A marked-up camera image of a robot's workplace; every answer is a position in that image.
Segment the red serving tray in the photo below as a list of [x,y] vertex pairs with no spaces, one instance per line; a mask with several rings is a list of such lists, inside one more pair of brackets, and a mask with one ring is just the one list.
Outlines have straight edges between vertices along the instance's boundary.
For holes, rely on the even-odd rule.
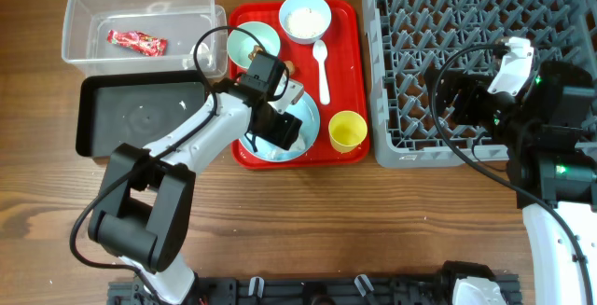
[[[305,154],[296,159],[278,163],[258,159],[251,155],[240,141],[235,141],[231,144],[231,154],[246,169],[265,170],[356,163],[369,151],[368,138],[349,153],[336,151],[330,143],[328,123],[335,114],[349,110],[366,118],[368,110],[358,21],[354,8],[343,0],[326,2],[331,9],[331,23],[323,36],[323,41],[328,52],[326,76],[331,103],[317,105],[321,118],[318,136]],[[292,77],[302,83],[306,93],[318,101],[318,64],[312,55],[312,47],[297,44],[285,34],[278,18],[281,6],[280,2],[241,5],[231,12],[229,24],[237,26],[249,21],[261,21],[276,30],[281,39],[279,57],[295,65],[296,72]]]

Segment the light blue bowl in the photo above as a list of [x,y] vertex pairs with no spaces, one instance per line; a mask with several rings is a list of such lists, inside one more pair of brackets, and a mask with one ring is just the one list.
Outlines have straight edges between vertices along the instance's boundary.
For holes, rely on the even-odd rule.
[[285,0],[278,19],[290,40],[310,45],[323,37],[331,24],[332,13],[325,0]]

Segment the orange carrot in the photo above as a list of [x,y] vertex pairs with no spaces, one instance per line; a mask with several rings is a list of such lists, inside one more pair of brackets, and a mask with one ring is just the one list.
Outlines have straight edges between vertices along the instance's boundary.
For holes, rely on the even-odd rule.
[[288,69],[288,75],[292,76],[296,72],[296,67],[291,61],[285,61],[285,66]]

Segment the brown food scrap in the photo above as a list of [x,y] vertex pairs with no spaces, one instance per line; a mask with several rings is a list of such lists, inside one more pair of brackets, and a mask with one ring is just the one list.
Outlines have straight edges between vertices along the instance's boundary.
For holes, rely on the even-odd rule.
[[254,60],[257,54],[261,51],[263,51],[263,48],[259,45],[255,45],[253,50],[248,54],[248,59],[250,61]]

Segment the white plastic spoon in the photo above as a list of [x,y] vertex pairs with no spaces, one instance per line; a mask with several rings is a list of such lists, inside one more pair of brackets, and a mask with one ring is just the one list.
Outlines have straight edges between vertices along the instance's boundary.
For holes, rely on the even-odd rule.
[[318,63],[319,100],[322,105],[328,105],[331,102],[331,97],[326,76],[327,48],[323,40],[317,40],[313,44],[312,55]]

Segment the red snack wrapper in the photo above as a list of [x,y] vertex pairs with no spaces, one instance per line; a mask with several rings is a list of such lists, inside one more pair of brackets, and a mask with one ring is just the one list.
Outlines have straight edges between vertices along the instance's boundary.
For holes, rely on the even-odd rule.
[[167,39],[147,35],[140,31],[110,30],[106,41],[149,57],[163,56],[168,46]]

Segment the black plastic tray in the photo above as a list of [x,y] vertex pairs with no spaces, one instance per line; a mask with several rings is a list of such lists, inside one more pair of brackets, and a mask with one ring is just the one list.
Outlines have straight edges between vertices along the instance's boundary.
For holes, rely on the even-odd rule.
[[76,152],[103,158],[123,143],[145,146],[175,130],[204,101],[193,70],[89,76],[80,89]]

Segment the light blue plate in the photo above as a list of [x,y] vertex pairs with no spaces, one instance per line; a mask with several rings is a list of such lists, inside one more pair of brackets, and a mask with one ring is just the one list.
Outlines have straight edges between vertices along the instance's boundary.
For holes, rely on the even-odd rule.
[[319,133],[321,120],[317,105],[308,93],[304,93],[296,104],[287,107],[286,112],[302,121],[298,139],[289,150],[281,149],[258,137],[255,152],[251,145],[251,134],[242,137],[239,143],[249,154],[267,162],[288,162],[302,156],[313,146]]

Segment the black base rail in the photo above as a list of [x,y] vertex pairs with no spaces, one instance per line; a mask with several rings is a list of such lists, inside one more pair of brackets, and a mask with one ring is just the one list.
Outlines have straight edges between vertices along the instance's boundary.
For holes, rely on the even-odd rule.
[[488,285],[489,294],[506,304],[521,304],[519,276],[496,275],[477,263],[446,261],[435,273],[353,279],[249,280],[200,277],[188,304],[456,304],[465,286]]

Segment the green bowl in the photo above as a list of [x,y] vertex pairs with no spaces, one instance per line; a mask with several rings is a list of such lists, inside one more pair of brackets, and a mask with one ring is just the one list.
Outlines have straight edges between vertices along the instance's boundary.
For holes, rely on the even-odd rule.
[[[278,33],[267,23],[260,21],[249,21],[239,25],[254,35],[265,47],[269,54],[277,56],[281,48],[281,40]],[[254,51],[257,41],[244,32],[233,30],[227,41],[229,58],[240,68],[246,70],[251,60],[249,55]]]

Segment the clear plastic bin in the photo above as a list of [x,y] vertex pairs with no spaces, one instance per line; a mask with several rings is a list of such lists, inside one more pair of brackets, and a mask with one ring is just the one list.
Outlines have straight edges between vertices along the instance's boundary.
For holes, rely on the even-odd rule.
[[[198,39],[227,23],[226,11],[215,0],[68,0],[62,28],[62,59],[85,76],[185,70]],[[163,56],[149,57],[108,43],[110,30],[140,31],[168,40]],[[227,34],[210,34],[205,43],[214,53],[209,78],[228,69]]]

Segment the grey dishwasher rack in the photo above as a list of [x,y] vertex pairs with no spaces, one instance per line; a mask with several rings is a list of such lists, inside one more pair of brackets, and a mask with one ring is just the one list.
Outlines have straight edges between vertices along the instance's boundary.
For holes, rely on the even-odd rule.
[[596,69],[596,0],[362,0],[371,62],[369,111],[375,158],[385,168],[451,167],[454,155],[504,160],[507,151],[479,128],[433,120],[424,72],[466,50],[456,68],[494,75],[488,46],[519,36],[535,62]]

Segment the yellow plastic cup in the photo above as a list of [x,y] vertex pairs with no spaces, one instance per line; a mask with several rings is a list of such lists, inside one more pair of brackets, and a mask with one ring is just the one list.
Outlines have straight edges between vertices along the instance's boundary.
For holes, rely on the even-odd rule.
[[340,111],[328,124],[332,147],[340,153],[348,153],[360,146],[368,135],[366,120],[354,111]]

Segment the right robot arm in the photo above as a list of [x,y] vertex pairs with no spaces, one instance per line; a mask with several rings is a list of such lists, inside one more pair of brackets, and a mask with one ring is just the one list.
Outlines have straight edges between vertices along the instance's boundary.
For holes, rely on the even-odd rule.
[[[494,77],[452,70],[481,49],[498,54]],[[436,127],[448,106],[452,118],[479,126],[506,147],[505,178],[478,165],[457,146],[456,156],[508,187],[529,236],[539,304],[596,301],[596,161],[577,148],[596,89],[591,74],[569,62],[543,61],[523,38],[462,49],[423,78]]]

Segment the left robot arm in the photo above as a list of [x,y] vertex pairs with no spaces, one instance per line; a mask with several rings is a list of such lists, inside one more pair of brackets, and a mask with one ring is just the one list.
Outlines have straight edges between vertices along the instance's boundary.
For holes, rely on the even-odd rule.
[[111,154],[98,195],[76,219],[69,237],[80,263],[110,270],[77,249],[77,234],[119,258],[147,298],[158,304],[203,304],[199,277],[180,250],[187,236],[195,180],[233,141],[246,134],[288,149],[299,137],[300,119],[286,108],[302,96],[289,66],[259,48],[247,71],[211,85],[197,73],[207,95],[201,108],[160,140],[144,148],[122,144]]

